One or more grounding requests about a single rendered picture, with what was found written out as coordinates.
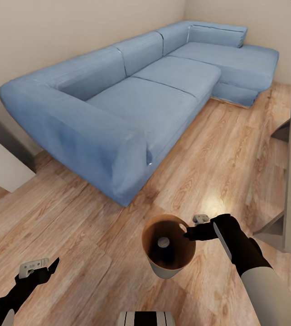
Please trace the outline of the robot trunk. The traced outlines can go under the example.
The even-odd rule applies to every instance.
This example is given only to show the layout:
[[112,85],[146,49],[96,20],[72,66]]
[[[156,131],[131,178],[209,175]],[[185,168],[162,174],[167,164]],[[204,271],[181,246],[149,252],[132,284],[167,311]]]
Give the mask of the robot trunk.
[[116,326],[175,326],[171,312],[121,311]]

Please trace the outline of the can of soda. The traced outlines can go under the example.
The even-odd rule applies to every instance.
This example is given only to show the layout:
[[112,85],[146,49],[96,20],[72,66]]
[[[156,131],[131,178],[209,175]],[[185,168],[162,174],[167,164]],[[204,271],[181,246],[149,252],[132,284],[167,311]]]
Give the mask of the can of soda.
[[167,236],[160,237],[157,241],[157,246],[164,262],[171,263],[172,261],[174,261],[174,250],[171,241]]

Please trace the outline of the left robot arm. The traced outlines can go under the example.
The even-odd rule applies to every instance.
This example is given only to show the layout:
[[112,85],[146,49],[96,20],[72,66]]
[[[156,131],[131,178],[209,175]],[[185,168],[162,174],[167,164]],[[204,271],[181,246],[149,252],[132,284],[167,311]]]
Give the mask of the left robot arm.
[[0,298],[0,326],[13,325],[15,314],[35,287],[39,284],[47,283],[51,274],[54,274],[59,263],[59,258],[48,268],[39,268],[48,263],[49,258],[43,258],[20,265],[19,274],[15,277],[16,285],[6,297]]

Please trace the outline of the trash can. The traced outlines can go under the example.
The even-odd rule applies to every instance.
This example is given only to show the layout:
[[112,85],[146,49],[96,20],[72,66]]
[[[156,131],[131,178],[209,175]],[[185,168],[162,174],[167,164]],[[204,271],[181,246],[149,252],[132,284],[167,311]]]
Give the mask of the trash can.
[[[183,235],[186,233],[180,223],[186,228],[189,225],[181,218],[172,214],[162,214],[150,219],[145,225],[141,242],[144,252],[154,273],[162,279],[169,279],[186,267],[194,258],[196,241],[190,241]],[[172,244],[175,259],[171,263],[162,260],[157,241],[167,236]]]

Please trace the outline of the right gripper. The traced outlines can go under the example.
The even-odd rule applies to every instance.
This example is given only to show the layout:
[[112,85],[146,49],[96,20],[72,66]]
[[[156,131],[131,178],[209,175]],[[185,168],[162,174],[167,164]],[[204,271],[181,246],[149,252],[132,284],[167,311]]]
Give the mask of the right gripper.
[[204,226],[207,224],[207,222],[197,225],[195,227],[188,227],[186,228],[187,232],[183,235],[185,238],[189,238],[190,241],[194,240],[211,240],[209,238],[204,230]]

